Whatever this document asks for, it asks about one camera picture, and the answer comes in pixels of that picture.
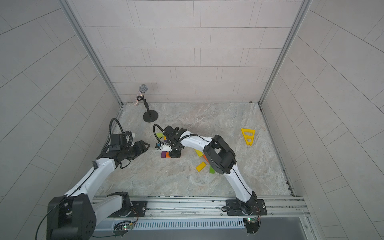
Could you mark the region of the yellow long block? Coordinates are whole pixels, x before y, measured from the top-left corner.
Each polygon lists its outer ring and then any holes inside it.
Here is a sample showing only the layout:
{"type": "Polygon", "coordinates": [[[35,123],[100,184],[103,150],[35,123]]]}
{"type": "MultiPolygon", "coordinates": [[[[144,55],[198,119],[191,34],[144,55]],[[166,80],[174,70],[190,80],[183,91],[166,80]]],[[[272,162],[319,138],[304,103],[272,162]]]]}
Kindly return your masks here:
{"type": "Polygon", "coordinates": [[[201,158],[204,155],[201,151],[195,150],[195,152],[199,158],[201,158]]]}

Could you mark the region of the yellow short block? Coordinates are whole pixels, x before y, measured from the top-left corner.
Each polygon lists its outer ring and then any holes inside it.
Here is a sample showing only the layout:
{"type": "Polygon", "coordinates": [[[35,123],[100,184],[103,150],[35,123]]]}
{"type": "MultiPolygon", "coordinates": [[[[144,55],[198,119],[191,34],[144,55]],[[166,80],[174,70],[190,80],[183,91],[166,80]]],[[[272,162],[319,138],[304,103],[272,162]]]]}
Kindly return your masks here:
{"type": "Polygon", "coordinates": [[[202,162],[200,163],[197,167],[196,167],[196,170],[198,172],[200,172],[201,170],[203,170],[205,167],[207,166],[207,164],[205,162],[202,162]]]}

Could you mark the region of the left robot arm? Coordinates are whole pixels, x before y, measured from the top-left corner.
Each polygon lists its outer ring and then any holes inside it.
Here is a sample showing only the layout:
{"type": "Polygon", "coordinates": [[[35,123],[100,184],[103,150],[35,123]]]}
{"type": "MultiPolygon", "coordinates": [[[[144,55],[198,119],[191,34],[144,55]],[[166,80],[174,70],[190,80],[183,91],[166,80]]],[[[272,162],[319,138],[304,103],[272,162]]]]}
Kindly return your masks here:
{"type": "Polygon", "coordinates": [[[109,145],[92,163],[91,169],[69,191],[54,197],[48,205],[48,240],[88,240],[103,220],[113,217],[139,218],[127,192],[109,194],[103,201],[93,205],[92,200],[105,179],[121,167],[122,161],[134,160],[145,153],[150,145],[144,141],[133,141],[131,132],[110,136],[109,145]]]}

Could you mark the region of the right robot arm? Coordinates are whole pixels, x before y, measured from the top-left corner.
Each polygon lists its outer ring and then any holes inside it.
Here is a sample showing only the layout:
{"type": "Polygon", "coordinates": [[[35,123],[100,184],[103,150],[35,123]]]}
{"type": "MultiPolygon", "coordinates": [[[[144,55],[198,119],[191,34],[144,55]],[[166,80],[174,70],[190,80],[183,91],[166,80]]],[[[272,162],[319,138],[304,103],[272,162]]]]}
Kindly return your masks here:
{"type": "Polygon", "coordinates": [[[256,193],[247,185],[237,166],[235,152],[221,136],[202,137],[186,129],[171,126],[162,129],[157,124],[153,126],[153,130],[155,128],[158,128],[167,139],[163,142],[154,133],[162,151],[167,151],[171,158],[179,158],[185,147],[202,152],[215,172],[223,175],[233,188],[240,211],[245,215],[261,213],[256,193]]]}

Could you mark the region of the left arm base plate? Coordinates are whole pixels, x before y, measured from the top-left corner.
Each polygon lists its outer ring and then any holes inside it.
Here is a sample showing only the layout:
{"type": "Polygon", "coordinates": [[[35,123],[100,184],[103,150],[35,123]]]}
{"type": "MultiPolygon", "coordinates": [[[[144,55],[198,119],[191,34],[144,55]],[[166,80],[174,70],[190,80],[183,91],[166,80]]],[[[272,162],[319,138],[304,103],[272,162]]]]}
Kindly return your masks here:
{"type": "Polygon", "coordinates": [[[129,211],[124,210],[122,213],[113,213],[109,218],[143,218],[146,214],[147,201],[131,201],[131,208],[129,211]]]}

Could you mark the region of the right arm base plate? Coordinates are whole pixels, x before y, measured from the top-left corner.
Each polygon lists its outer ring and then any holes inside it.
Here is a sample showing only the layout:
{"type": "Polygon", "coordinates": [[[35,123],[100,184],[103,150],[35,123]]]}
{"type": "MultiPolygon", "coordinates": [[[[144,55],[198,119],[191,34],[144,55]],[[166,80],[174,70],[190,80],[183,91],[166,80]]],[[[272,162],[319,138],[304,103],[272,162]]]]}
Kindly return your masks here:
{"type": "Polygon", "coordinates": [[[250,199],[247,203],[237,199],[226,200],[225,208],[228,216],[266,216],[268,214],[263,199],[250,199]]]}

